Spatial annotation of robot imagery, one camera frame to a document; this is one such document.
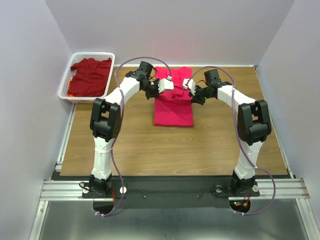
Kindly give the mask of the pink t-shirt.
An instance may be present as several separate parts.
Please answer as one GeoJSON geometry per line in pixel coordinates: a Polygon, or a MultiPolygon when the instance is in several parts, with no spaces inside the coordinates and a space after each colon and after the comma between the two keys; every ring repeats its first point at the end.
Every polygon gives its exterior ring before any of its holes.
{"type": "Polygon", "coordinates": [[[173,90],[165,91],[154,100],[154,125],[157,127],[193,127],[193,109],[183,81],[192,76],[190,67],[172,69],[173,90]]]}

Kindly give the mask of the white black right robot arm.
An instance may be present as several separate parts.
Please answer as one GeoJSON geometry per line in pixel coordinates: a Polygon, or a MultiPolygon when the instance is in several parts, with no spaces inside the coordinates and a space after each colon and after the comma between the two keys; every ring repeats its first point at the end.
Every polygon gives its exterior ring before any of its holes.
{"type": "Polygon", "coordinates": [[[242,195],[255,186],[259,152],[272,132],[269,107],[265,100],[255,100],[238,91],[229,74],[231,82],[222,81],[218,70],[214,67],[204,73],[206,87],[187,78],[183,81],[183,88],[189,91],[192,103],[204,105],[206,99],[215,98],[231,107],[240,152],[230,190],[235,195],[242,195]]]}

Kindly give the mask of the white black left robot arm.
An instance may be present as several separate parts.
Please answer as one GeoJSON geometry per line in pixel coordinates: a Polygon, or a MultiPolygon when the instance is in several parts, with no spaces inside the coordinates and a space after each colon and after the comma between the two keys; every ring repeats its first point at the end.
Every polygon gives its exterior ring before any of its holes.
{"type": "Polygon", "coordinates": [[[129,71],[122,82],[117,83],[110,94],[93,101],[90,124],[94,140],[94,162],[89,177],[89,190],[106,197],[112,190],[112,150],[120,133],[124,105],[139,91],[151,96],[159,92],[159,80],[153,82],[151,74],[155,68],[152,64],[141,61],[137,70],[129,71]]]}

